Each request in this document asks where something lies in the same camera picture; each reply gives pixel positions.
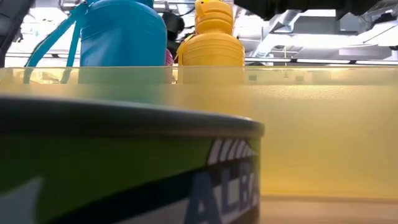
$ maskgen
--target translucent yellow surface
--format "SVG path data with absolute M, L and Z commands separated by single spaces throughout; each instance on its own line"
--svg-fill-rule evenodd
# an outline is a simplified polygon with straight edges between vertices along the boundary
M 96 83 L 96 69 L 108 69 L 118 81 Z M 266 125 L 262 194 L 398 199 L 398 68 L 246 67 L 238 84 L 224 75 L 242 67 L 185 67 L 165 68 L 164 74 L 177 77 L 183 70 L 186 77 L 201 70 L 208 81 L 173 85 L 168 78 L 143 85 L 134 79 L 156 73 L 153 69 L 160 68 L 85 68 L 93 83 L 82 85 L 76 68 L 66 85 L 41 85 L 58 83 L 63 68 L 37 68 L 31 85 L 22 85 L 23 69 L 5 68 L 0 93 L 140 101 L 248 116 Z

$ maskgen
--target dark gray rim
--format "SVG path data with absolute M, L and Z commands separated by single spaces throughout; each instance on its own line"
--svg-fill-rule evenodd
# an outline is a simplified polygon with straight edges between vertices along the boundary
M 251 119 L 139 103 L 0 96 L 0 134 L 259 138 Z

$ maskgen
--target bottle handle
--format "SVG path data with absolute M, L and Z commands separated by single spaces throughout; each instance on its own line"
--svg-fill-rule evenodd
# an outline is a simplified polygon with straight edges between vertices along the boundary
M 38 62 L 43 58 L 43 56 L 50 50 L 50 48 L 56 43 L 56 41 L 61 38 L 61 36 L 69 29 L 69 27 L 76 22 L 75 30 L 73 31 L 73 37 L 71 46 L 69 49 L 69 55 L 67 60 L 67 66 L 73 66 L 73 61 L 75 59 L 77 42 L 80 35 L 81 19 L 80 16 L 83 15 L 88 6 L 94 2 L 93 0 L 83 1 L 74 10 L 70 11 L 70 16 L 61 22 L 61 24 L 51 32 L 44 41 L 39 44 L 39 46 L 32 52 L 32 55 L 28 59 L 25 67 L 36 67 Z M 24 72 L 24 84 L 29 84 L 30 76 L 32 75 L 33 69 L 25 69 Z

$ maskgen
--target table surface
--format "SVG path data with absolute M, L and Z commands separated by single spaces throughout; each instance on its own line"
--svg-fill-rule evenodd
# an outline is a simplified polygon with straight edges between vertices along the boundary
M 261 224 L 396 224 L 398 202 L 343 198 L 263 197 Z

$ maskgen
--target printed lettering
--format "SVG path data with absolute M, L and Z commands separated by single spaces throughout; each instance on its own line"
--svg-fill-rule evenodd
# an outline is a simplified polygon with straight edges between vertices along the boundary
M 244 210 L 249 205 L 249 183 L 251 166 L 248 162 L 239 165 L 239 210 Z
M 259 196 L 260 196 L 259 174 L 258 174 L 258 171 L 254 170 L 253 182 L 252 182 L 251 191 L 250 191 L 250 201 L 249 201 L 250 207 L 253 207 L 258 204 Z
M 184 224 L 221 224 L 210 175 L 200 172 L 193 178 L 192 191 Z
M 234 212 L 238 208 L 238 202 L 229 203 L 229 175 L 230 169 L 223 169 L 221 173 L 221 212 L 223 215 Z

